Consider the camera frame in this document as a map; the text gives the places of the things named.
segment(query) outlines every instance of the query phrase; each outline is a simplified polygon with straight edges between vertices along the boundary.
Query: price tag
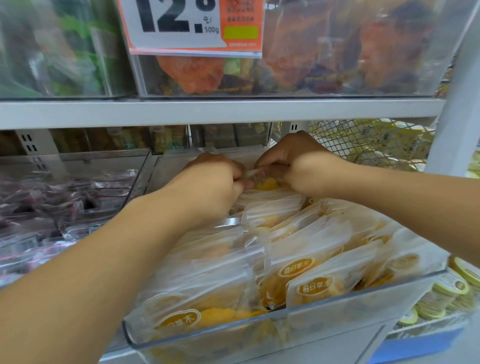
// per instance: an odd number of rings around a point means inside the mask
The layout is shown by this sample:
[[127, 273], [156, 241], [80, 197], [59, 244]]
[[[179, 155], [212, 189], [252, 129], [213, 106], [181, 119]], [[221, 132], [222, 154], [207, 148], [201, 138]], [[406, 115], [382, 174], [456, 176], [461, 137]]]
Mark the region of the price tag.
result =
[[264, 0], [117, 0], [130, 53], [262, 57]]

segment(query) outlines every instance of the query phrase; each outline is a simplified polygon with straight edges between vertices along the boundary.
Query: white shelf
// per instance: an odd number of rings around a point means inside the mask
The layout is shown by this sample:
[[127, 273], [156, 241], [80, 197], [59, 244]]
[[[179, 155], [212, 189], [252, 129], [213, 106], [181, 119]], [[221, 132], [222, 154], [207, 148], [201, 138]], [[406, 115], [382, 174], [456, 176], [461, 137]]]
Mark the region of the white shelf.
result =
[[3, 101], [0, 129], [439, 116], [434, 98]]

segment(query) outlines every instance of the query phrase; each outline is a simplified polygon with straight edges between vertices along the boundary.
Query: hand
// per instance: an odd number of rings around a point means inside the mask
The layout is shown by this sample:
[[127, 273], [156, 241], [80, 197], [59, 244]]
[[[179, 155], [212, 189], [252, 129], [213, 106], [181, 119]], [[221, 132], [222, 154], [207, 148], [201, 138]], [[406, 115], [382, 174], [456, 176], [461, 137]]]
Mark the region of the hand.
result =
[[202, 226], [224, 218], [240, 194], [253, 187], [241, 180], [244, 169], [223, 154], [202, 153], [161, 191], [187, 206], [189, 228]]
[[255, 163], [266, 176], [285, 181], [307, 196], [331, 197], [338, 171], [350, 165], [305, 131], [289, 133]]

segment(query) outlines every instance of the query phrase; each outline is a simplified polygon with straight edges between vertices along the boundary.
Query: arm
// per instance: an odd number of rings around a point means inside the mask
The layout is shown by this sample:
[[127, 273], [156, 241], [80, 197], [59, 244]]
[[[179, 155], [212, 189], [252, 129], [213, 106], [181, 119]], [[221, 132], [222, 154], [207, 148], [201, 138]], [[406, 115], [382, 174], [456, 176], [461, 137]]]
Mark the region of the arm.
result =
[[355, 202], [480, 266], [480, 183], [349, 163], [306, 132], [288, 134], [257, 161], [267, 174], [315, 197]]
[[227, 214], [243, 192], [242, 184], [234, 182], [240, 176], [241, 170], [224, 160], [189, 167], [3, 289], [2, 362], [97, 363], [175, 241], [188, 229]]

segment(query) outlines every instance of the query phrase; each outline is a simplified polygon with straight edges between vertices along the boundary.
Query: container lid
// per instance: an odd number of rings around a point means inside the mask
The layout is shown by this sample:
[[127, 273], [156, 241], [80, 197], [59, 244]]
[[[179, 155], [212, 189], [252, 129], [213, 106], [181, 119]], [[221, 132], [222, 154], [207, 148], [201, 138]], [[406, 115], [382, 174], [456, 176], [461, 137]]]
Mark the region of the container lid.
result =
[[480, 269], [463, 259], [453, 259], [453, 269], [460, 274], [468, 283], [480, 286]]
[[448, 268], [448, 273], [442, 274], [436, 279], [433, 289], [451, 296], [466, 294], [470, 287], [460, 274]]
[[401, 319], [399, 319], [398, 323], [401, 325], [413, 325], [418, 321], [418, 319], [419, 315], [417, 313], [417, 310], [415, 309], [415, 307], [412, 307], [408, 310], [406, 314], [402, 316]]
[[417, 307], [417, 312], [426, 320], [438, 320], [439, 318], [444, 318], [447, 315], [447, 310], [445, 309], [438, 313], [426, 307]]

